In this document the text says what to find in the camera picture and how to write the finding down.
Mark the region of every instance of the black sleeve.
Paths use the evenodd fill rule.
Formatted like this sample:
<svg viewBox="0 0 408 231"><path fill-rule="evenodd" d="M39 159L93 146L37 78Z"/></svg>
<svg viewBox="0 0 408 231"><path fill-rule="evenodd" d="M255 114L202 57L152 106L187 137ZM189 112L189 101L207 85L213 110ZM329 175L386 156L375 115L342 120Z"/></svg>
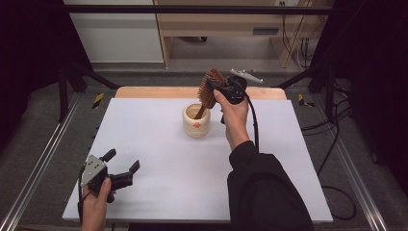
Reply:
<svg viewBox="0 0 408 231"><path fill-rule="evenodd" d="M314 230L300 194L274 155L259 153L246 141L229 159L232 230Z"/></svg>

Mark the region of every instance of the brush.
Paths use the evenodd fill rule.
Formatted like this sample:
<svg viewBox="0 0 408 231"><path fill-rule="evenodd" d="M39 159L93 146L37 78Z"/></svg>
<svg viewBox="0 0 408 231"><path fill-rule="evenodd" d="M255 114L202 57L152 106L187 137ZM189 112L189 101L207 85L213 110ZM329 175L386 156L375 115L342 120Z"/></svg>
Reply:
<svg viewBox="0 0 408 231"><path fill-rule="evenodd" d="M207 73L204 75L203 80L201 81L200 88L198 89L198 98L201 101L201 108L194 119L200 119L201 117L203 117L204 111L206 109L212 109L216 104L216 98L213 94L214 89L209 84L209 81L221 87L224 87L226 85L224 77L218 70L211 69L207 71Z"/></svg>

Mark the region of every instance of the black curtain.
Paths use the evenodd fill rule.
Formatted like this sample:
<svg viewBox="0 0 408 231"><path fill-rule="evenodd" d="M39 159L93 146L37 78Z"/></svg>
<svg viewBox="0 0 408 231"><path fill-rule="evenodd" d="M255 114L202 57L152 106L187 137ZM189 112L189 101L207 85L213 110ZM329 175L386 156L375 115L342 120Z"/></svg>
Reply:
<svg viewBox="0 0 408 231"><path fill-rule="evenodd" d="M336 1L347 6L353 1ZM330 16L314 63L335 39L345 20ZM372 152L390 167L408 194L408 4L405 0L367 0L347 27L331 57L336 78L352 86L350 103ZM324 76L320 78L324 85Z"/></svg>
<svg viewBox="0 0 408 231"><path fill-rule="evenodd" d="M92 67L69 14L44 8L63 0L0 2L1 145L24 114L31 92L58 82L63 64ZM85 85L80 73L68 68L66 75L71 84Z"/></svg>

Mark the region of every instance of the gray floor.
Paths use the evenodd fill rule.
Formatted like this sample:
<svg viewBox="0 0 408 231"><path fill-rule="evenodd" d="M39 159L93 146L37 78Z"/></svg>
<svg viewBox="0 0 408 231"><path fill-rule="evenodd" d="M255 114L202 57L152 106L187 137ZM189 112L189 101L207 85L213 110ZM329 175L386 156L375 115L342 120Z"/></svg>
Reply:
<svg viewBox="0 0 408 231"><path fill-rule="evenodd" d="M253 71L255 76L266 81L264 87L269 87L283 83L300 71L294 65L287 69L280 68L273 47L268 39L264 38L209 38L205 43L198 38L179 38L173 45L168 69L164 69L160 64L96 64L95 67L107 79L126 86L198 86L203 73L210 68L218 68L224 72L235 68ZM79 227L78 223L61 219L65 200L72 192L79 168L87 158L93 142L92 136L97 133L109 98L115 95L114 90L100 86L91 79L86 80L89 88L86 93L79 95L75 115L26 205L17 230L64 230L62 227L68 230L68 227ZM301 81L286 90L288 98L293 102L300 127L323 120L318 107L298 104L300 93L309 103L318 103L321 99L319 94L308 94L305 88L308 82L309 80ZM349 88L347 81L339 80L339 83L344 88ZM105 92L105 96L99 108L92 109L93 100L99 92ZM58 125L58 94L57 85L33 92L27 112L21 118L11 141L1 150L0 173L4 176L0 178L1 218L5 218L13 206ZM77 96L72 92L69 95L72 98ZM341 99L343 98L340 95L336 95L336 101ZM341 121L340 131L346 150L366 183L388 229L408 230L408 198L388 168L372 162L370 148L352 117ZM313 164L315 168L319 168L332 143L330 133L324 132L304 138ZM357 216L352 220L335 218L333 223L316 225L316 229L371 230L367 213L359 203L340 156L339 150L334 149L319 179L322 185L335 186L347 192L357 204ZM344 196L332 191L325 192L330 198L328 203L332 213L340 216L350 214L351 206ZM124 223L118 226L125 228L127 225Z"/></svg>

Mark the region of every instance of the white cabinet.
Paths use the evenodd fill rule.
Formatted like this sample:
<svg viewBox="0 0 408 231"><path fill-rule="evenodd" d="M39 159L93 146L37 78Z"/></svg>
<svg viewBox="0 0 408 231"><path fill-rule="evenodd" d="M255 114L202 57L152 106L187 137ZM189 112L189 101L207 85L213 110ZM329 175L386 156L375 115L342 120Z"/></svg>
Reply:
<svg viewBox="0 0 408 231"><path fill-rule="evenodd" d="M66 5L153 5L151 0L64 0ZM156 15L72 13L91 63L162 63Z"/></svg>

